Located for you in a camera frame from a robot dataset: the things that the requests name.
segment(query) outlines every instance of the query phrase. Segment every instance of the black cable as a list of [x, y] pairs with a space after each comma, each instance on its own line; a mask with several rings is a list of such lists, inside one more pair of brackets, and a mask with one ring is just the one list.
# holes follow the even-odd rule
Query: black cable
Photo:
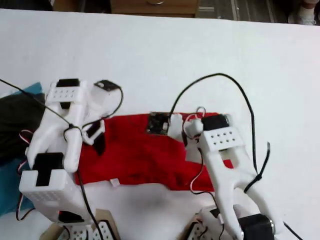
[[303, 240], [288, 224], [283, 222], [284, 226], [299, 240]]
[[121, 105], [122, 105], [122, 103], [123, 103], [123, 101], [124, 101], [124, 91], [122, 90], [122, 88], [121, 88], [120, 86], [118, 87], [118, 89], [119, 89], [120, 92], [121, 92], [121, 99], [120, 99], [120, 102], [119, 102], [118, 106], [116, 107], [116, 109], [115, 109], [112, 113], [110, 113], [110, 114], [108, 114], [108, 115], [106, 115], [106, 116], [103, 116], [103, 117], [101, 117], [101, 118], [98, 119], [98, 120], [94, 120], [94, 121], [91, 121], [91, 122], [86, 123], [85, 125], [82, 126], [82, 128], [84, 128], [84, 127], [86, 127], [86, 126], [88, 126], [88, 125], [90, 125], [90, 124], [95, 124], [95, 123], [97, 123], [97, 122], [100, 122], [101, 120], [108, 119], [108, 118], [110, 118], [112, 115], [114, 115], [114, 114], [119, 110], [119, 108], [121, 107]]
[[260, 181], [262, 179], [262, 174], [264, 173], [264, 170], [266, 168], [266, 165], [268, 163], [269, 157], [270, 157], [270, 142], [267, 142], [267, 151], [266, 151], [266, 156], [262, 165], [262, 168], [260, 172], [255, 176], [255, 178], [245, 187], [243, 192], [246, 194], [247, 191], [252, 187], [253, 184], [256, 182]]
[[219, 240], [221, 240], [222, 235], [224, 234], [224, 231], [225, 231], [225, 225], [222, 224], [222, 230], [221, 230], [221, 233], [220, 233], [220, 236], [219, 236]]
[[201, 239], [201, 237], [202, 237], [206, 232], [208, 232], [208, 227], [207, 227], [207, 226], [205, 227], [205, 230], [198, 236], [198, 239]]
[[171, 115], [174, 113], [174, 110], [176, 108], [176, 105], [180, 99], [180, 97], [185, 93], [185, 91], [187, 91], [190, 87], [192, 87], [193, 85], [195, 85], [196, 83], [204, 80], [204, 79], [208, 79], [211, 77], [215, 77], [215, 76], [223, 76], [229, 80], [231, 80], [240, 90], [240, 92], [242, 93], [245, 102], [249, 108], [250, 111], [250, 115], [251, 115], [251, 133], [252, 133], [252, 160], [253, 160], [253, 167], [256, 171], [256, 173], [258, 173], [258, 169], [257, 169], [257, 160], [256, 160], [256, 131], [255, 131], [255, 115], [254, 115], [254, 111], [251, 107], [251, 104], [249, 102], [249, 99], [245, 93], [245, 91], [243, 90], [243, 88], [241, 87], [241, 85], [231, 76], [224, 74], [224, 73], [214, 73], [214, 74], [210, 74], [210, 75], [206, 75], [203, 77], [200, 77], [199, 79], [193, 81], [192, 83], [190, 83], [187, 87], [185, 87], [182, 92], [180, 92], [180, 94], [178, 95], [178, 97], [176, 98], [176, 100], [174, 101], [174, 104], [171, 108], [171, 111], [169, 113], [168, 118], [170, 119]]
[[54, 113], [55, 115], [57, 115], [59, 118], [61, 118], [63, 121], [65, 121], [67, 124], [72, 124], [69, 121], [67, 121], [63, 116], [61, 116], [59, 113], [57, 113], [56, 111], [52, 110], [50, 107], [48, 107], [47, 105], [45, 105], [43, 102], [39, 101], [38, 99], [36, 99], [31, 93], [24, 91], [23, 89], [21, 89], [18, 86], [15, 86], [5, 80], [0, 79], [0, 82], [9, 85], [10, 87], [19, 90], [20, 92], [22, 92], [24, 95], [28, 96], [29, 98], [33, 99], [34, 101], [36, 101], [38, 104], [40, 104], [41, 106], [45, 107], [46, 109], [48, 109], [50, 112]]
[[100, 235], [100, 239], [104, 239], [104, 236], [102, 235], [102, 232], [99, 228], [99, 224], [94, 216], [94, 214], [92, 213], [91, 211], [91, 208], [90, 208], [90, 205], [88, 203], [88, 199], [87, 199], [87, 195], [86, 195], [86, 191], [85, 191], [85, 187], [84, 187], [84, 184], [82, 182], [82, 178], [81, 178], [81, 175], [80, 175], [80, 172], [79, 170], [76, 171], [76, 174], [78, 176], [78, 179], [79, 179], [79, 183], [80, 183], [80, 188], [81, 188], [81, 192], [82, 192], [82, 196], [83, 196], [83, 200], [84, 200], [84, 203], [85, 203], [85, 206], [86, 206], [86, 209], [88, 211], [88, 213], [90, 214], [94, 224], [95, 224], [95, 227], [98, 229], [98, 232], [99, 232], [99, 235]]
[[68, 239], [67, 239], [67, 240], [70, 240], [71, 234], [70, 234], [69, 229], [68, 229], [66, 226], [63, 226], [63, 228], [64, 228], [64, 229], [67, 231], [67, 233], [68, 233]]

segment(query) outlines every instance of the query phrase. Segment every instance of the black cloth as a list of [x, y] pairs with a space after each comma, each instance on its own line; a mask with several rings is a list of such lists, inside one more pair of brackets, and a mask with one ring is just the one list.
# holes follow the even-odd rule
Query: black cloth
[[[34, 96], [45, 103], [43, 93]], [[34, 132], [44, 111], [44, 106], [24, 94], [0, 98], [0, 166], [25, 154], [28, 144], [19, 133], [24, 129]]]

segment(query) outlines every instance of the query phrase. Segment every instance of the blue cloth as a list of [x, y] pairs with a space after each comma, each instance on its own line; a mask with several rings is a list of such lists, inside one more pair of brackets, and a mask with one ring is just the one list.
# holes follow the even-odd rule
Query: blue cloth
[[[42, 87], [40, 82], [37, 82], [24, 89], [26, 92], [31, 94], [41, 94]], [[20, 176], [17, 174], [17, 168], [19, 164], [25, 160], [23, 159], [14, 159], [8, 162], [6, 165], [0, 167], [0, 216], [15, 212], [17, 208], [17, 203], [19, 199], [19, 183]], [[25, 164], [24, 170], [29, 169], [29, 165]], [[21, 205], [21, 210], [33, 208], [33, 203], [27, 199], [23, 198]]]

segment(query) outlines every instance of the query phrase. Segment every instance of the white plastic part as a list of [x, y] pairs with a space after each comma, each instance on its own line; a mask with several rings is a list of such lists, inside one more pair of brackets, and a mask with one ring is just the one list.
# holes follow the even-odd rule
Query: white plastic part
[[208, 231], [206, 232], [205, 231], [206, 231], [206, 228], [201, 223], [196, 223], [193, 225], [193, 228], [189, 236], [187, 237], [187, 240], [210, 240], [211, 233]]
[[89, 145], [93, 145], [94, 142], [95, 142], [95, 139], [102, 133], [104, 133], [106, 130], [105, 130], [105, 121], [104, 120], [101, 120], [100, 121], [100, 127], [95, 131], [95, 133], [89, 137], [88, 134], [87, 134], [87, 130], [91, 127], [92, 125], [88, 125], [88, 126], [85, 126], [82, 130], [83, 130], [83, 134], [82, 134], [82, 138], [83, 138], [83, 141], [86, 143], [86, 144], [89, 144]]
[[[242, 230], [233, 208], [234, 189], [244, 190], [257, 175], [244, 142], [238, 130], [232, 126], [202, 131], [198, 129], [198, 120], [193, 120], [187, 128], [190, 133], [196, 131], [200, 133], [196, 147], [201, 149], [203, 162], [215, 189], [216, 202], [225, 222], [225, 229], [233, 239], [242, 240]], [[227, 168], [224, 159], [230, 159], [234, 168]], [[257, 204], [260, 212], [272, 220], [275, 234], [279, 234], [283, 229], [283, 222], [272, 207], [268, 193], [264, 189], [264, 179], [256, 182], [247, 194]]]
[[[100, 119], [106, 113], [106, 106], [110, 92], [105, 91], [93, 83], [80, 81], [79, 86], [56, 87], [57, 82], [51, 84], [46, 98], [46, 106], [65, 118], [69, 123], [82, 129], [85, 123]], [[62, 109], [61, 103], [70, 102], [68, 109]], [[26, 155], [30, 168], [40, 153], [63, 153], [64, 169], [51, 171], [49, 184], [37, 186], [38, 171], [24, 171], [21, 176], [19, 190], [28, 197], [35, 208], [51, 221], [61, 225], [92, 224], [81, 189], [74, 183], [72, 173], [78, 169], [83, 138], [88, 144], [93, 144], [95, 138], [105, 131], [102, 124], [93, 136], [86, 138], [77, 128], [69, 127], [61, 117], [45, 109], [39, 128], [32, 137]], [[92, 213], [96, 209], [90, 204]], [[68, 211], [81, 216], [83, 222], [64, 223], [59, 220], [59, 213]]]
[[[105, 221], [100, 221], [99, 222], [99, 228], [101, 230], [103, 240], [115, 240], [111, 234], [111, 231]], [[93, 240], [101, 240], [98, 229], [94, 230], [92, 234], [92, 239]]]
[[[82, 129], [85, 123], [101, 118], [106, 113], [107, 98], [110, 93], [88, 83], [80, 81], [79, 86], [56, 87], [57, 82], [51, 84], [45, 104], [52, 110], [63, 116], [68, 122]], [[62, 109], [60, 103], [70, 102], [69, 109]], [[92, 145], [96, 137], [104, 133], [105, 125], [101, 126], [93, 136], [77, 128], [72, 128], [65, 133], [69, 125], [48, 109], [45, 109], [39, 128], [35, 131], [27, 151], [27, 158], [30, 168], [35, 163], [39, 153], [62, 152], [64, 154], [63, 167], [69, 173], [78, 169], [79, 157], [83, 140]]]
[[93, 230], [91, 225], [77, 225], [65, 229], [57, 240], [92, 240]]
[[[62, 115], [74, 126], [82, 127], [85, 118], [85, 110], [88, 103], [88, 83], [81, 81], [76, 87], [55, 87], [53, 83], [49, 90], [45, 104], [52, 110]], [[60, 102], [71, 102], [68, 110], [60, 106]], [[79, 157], [82, 147], [82, 134], [79, 129], [73, 128], [63, 132], [69, 125], [59, 116], [48, 109], [45, 109], [39, 128], [35, 131], [30, 143], [27, 158], [32, 169], [37, 154], [46, 153], [52, 144], [62, 142], [66, 147], [61, 149], [64, 153], [63, 167], [69, 173], [74, 173], [78, 169]]]
[[211, 152], [230, 149], [244, 144], [238, 130], [232, 126], [204, 131], [199, 141], [201, 142], [202, 150]]
[[190, 122], [185, 122], [184, 125], [185, 133], [190, 137], [200, 134], [204, 129], [204, 125], [200, 118], [193, 119]]
[[[37, 170], [23, 171], [19, 191], [32, 201], [34, 207], [52, 222], [62, 225], [92, 224], [80, 187], [64, 169], [54, 169], [48, 186], [36, 186]], [[95, 207], [90, 204], [95, 215]], [[80, 223], [64, 223], [59, 220], [60, 211], [68, 211], [82, 217]]]

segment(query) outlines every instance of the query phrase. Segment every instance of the wooden drawer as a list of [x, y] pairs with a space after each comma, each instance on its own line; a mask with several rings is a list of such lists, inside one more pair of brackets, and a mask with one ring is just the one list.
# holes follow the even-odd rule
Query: wooden drawer
[[111, 0], [111, 10], [113, 14], [195, 14], [197, 4], [198, 0]]

